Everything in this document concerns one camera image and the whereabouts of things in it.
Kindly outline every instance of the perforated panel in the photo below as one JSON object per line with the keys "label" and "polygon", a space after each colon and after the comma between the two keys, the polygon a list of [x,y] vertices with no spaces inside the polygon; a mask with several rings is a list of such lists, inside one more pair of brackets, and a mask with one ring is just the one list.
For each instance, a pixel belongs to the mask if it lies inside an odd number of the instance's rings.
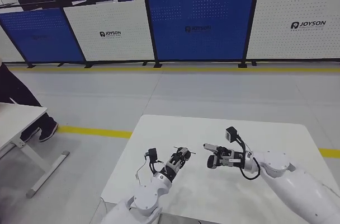
{"label": "perforated panel", "polygon": [[0,58],[4,62],[24,62],[16,47],[0,26]]}
{"label": "perforated panel", "polygon": [[247,58],[340,58],[340,0],[257,0]]}
{"label": "perforated panel", "polygon": [[158,58],[242,58],[251,2],[149,0]]}
{"label": "perforated panel", "polygon": [[60,9],[0,14],[1,22],[29,62],[82,62]]}
{"label": "perforated panel", "polygon": [[64,10],[87,60],[154,59],[143,0]]}

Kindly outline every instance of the black cable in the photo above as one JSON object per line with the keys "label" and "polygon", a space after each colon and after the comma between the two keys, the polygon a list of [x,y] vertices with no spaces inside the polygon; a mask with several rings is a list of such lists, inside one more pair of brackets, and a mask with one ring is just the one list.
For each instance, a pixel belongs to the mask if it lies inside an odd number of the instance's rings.
{"label": "black cable", "polygon": [[155,172],[154,172],[154,170],[153,170],[153,168],[152,168],[152,164],[151,164],[151,163],[149,163],[149,167],[150,167],[150,171],[151,171],[153,174],[155,174]]}
{"label": "black cable", "polygon": [[[236,137],[236,142],[241,146],[241,148],[242,148],[242,150],[243,150],[243,156],[245,156],[245,154],[246,154],[246,145],[245,145],[244,141],[241,139],[241,137],[240,137],[239,135],[237,135],[237,137]],[[246,175],[244,174],[242,168],[241,168],[241,167],[239,168],[239,170],[241,171],[242,176],[243,176],[244,178],[246,178],[247,180],[254,180],[254,179],[258,178],[258,177],[260,176],[260,174],[261,174],[261,167],[259,166],[259,164],[258,164],[256,158],[253,158],[253,160],[254,160],[254,162],[256,163],[257,168],[258,168],[258,173],[257,173],[257,175],[256,175],[255,177],[249,178],[248,176],[246,176]]]}
{"label": "black cable", "polygon": [[256,163],[256,165],[257,165],[257,168],[258,168],[258,173],[257,173],[257,175],[256,175],[255,177],[249,178],[249,177],[247,177],[247,176],[244,174],[242,168],[239,169],[239,170],[241,171],[242,176],[243,176],[244,178],[246,178],[247,180],[254,180],[254,179],[258,178],[258,177],[260,176],[260,174],[261,174],[261,167],[259,166],[259,164],[258,164],[256,158],[253,158],[253,160],[255,161],[255,163]]}
{"label": "black cable", "polygon": [[157,170],[155,169],[154,164],[152,164],[152,167],[153,167],[153,171],[154,171],[153,174],[155,174],[157,172]]}

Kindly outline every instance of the black frame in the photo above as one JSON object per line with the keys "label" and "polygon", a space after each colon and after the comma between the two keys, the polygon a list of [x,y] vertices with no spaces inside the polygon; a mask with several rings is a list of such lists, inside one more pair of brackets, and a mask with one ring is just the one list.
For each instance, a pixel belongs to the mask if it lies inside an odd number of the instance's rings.
{"label": "black frame", "polygon": [[20,53],[21,57],[25,60],[24,62],[16,62],[18,64],[27,64],[28,65],[28,68],[33,68],[34,65],[31,64],[27,58],[25,57],[25,55],[22,53],[21,49],[17,46],[16,42],[14,41],[14,39],[11,37],[11,35],[9,34],[9,32],[7,31],[7,29],[5,29],[3,23],[1,22],[0,20],[0,26],[1,28],[3,29],[3,31],[6,33],[7,37],[10,39],[10,41],[12,42],[12,44],[15,46],[15,48],[17,49],[17,51]]}
{"label": "black frame", "polygon": [[[70,6],[70,7],[77,7],[77,6],[86,6],[86,5],[91,5],[91,4],[96,4],[97,0],[86,0],[85,2]],[[85,68],[91,68],[95,64],[115,64],[115,63],[139,63],[143,62],[143,66],[145,66],[148,62],[155,62],[154,68],[160,68],[162,65],[160,62],[240,62],[238,64],[239,68],[247,68],[246,62],[251,62],[252,66],[256,66],[257,62],[340,62],[340,58],[313,58],[313,59],[248,59],[247,58],[247,53],[248,53],[248,47],[249,47],[249,41],[251,38],[251,31],[252,31],[252,26],[253,26],[253,20],[254,20],[254,14],[256,11],[256,5],[257,5],[257,0],[252,0],[251,3],[251,9],[249,13],[249,20],[248,20],[248,26],[247,26],[247,33],[245,37],[245,46],[244,46],[244,51],[243,51],[243,56],[241,59],[231,59],[231,60],[226,60],[226,59],[203,59],[203,60],[184,60],[184,59],[170,59],[170,60],[159,60],[158,59],[158,54],[157,54],[157,47],[156,47],[156,42],[155,42],[155,37],[154,37],[154,30],[153,30],[153,25],[152,25],[152,16],[151,16],[151,11],[150,11],[150,6],[149,6],[149,0],[145,0],[145,8],[147,11],[147,18],[148,18],[148,24],[149,24],[149,31],[150,31],[150,37],[152,40],[152,47],[153,47],[153,53],[154,53],[154,60],[98,60],[98,61],[87,61],[84,53],[82,51],[82,48],[74,34],[74,31],[69,23],[69,20],[64,12],[64,8],[67,7],[64,4],[62,4],[62,0],[56,0],[56,1],[51,1],[51,2],[42,2],[42,3],[30,3],[30,4],[19,4],[19,5],[10,5],[10,6],[0,6],[1,8],[15,8],[15,7],[27,7],[27,6],[37,6],[41,8],[60,8],[61,13],[63,14],[68,27],[72,33],[73,38],[75,39],[76,45],[81,52],[83,61],[81,62],[29,62],[25,55],[22,53],[20,48],[16,45],[15,41],[13,38],[10,36],[8,31],[5,29],[3,26],[2,22],[0,21],[0,25],[8,38],[11,40],[11,42],[14,44],[15,48],[18,50],[18,52],[21,54],[23,59],[25,60],[24,62],[6,62],[7,64],[27,64],[28,68],[33,68],[35,65],[33,64],[52,64],[52,63],[57,63],[59,64],[58,66],[62,66],[65,63],[68,64],[85,64]]]}
{"label": "black frame", "polygon": [[247,68],[246,57],[247,57],[247,52],[248,52],[249,40],[251,38],[252,25],[253,25],[253,20],[254,20],[254,13],[256,11],[256,5],[257,5],[257,0],[252,0],[251,9],[249,10],[247,34],[246,34],[246,40],[244,42],[242,61],[241,61],[241,64],[238,64],[239,68]]}

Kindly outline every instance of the blue panel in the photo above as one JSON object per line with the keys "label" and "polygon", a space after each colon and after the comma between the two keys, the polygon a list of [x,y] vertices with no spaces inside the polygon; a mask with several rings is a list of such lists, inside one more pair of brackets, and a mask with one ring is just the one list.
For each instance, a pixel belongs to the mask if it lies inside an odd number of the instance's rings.
{"label": "blue panel", "polygon": [[81,62],[83,57],[59,8],[0,14],[29,62]]}
{"label": "blue panel", "polygon": [[251,2],[149,0],[158,59],[241,59]]}

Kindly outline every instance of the white desk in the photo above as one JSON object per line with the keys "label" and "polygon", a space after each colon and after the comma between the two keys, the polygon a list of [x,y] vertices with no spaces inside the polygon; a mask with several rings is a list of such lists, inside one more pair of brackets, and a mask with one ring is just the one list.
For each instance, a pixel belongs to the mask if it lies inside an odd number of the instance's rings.
{"label": "white desk", "polygon": [[[118,203],[133,193],[139,185],[135,173],[149,148],[156,147],[158,159],[167,161],[175,151],[173,146],[182,146],[196,155],[191,155],[180,170],[169,194],[160,198],[163,213],[223,224],[306,223],[291,212],[261,178],[246,180],[234,167],[207,168],[211,153],[203,149],[204,143],[241,151],[236,143],[230,144],[225,139],[225,129],[230,126],[238,130],[251,150],[286,152],[340,195],[338,185],[303,125],[144,115],[109,178],[102,198]],[[142,184],[150,181],[152,173],[147,165],[139,176]],[[340,199],[330,194],[340,205]]]}
{"label": "white desk", "polygon": [[27,197],[31,198],[43,185],[55,169],[69,155],[64,151],[62,155],[51,165],[43,160],[30,146],[20,140],[21,133],[30,126],[35,120],[41,117],[47,108],[37,106],[24,106],[18,104],[0,103],[0,153],[5,149],[3,155],[9,151],[13,145],[16,145],[21,151],[32,159],[45,174],[37,183],[27,192]]}

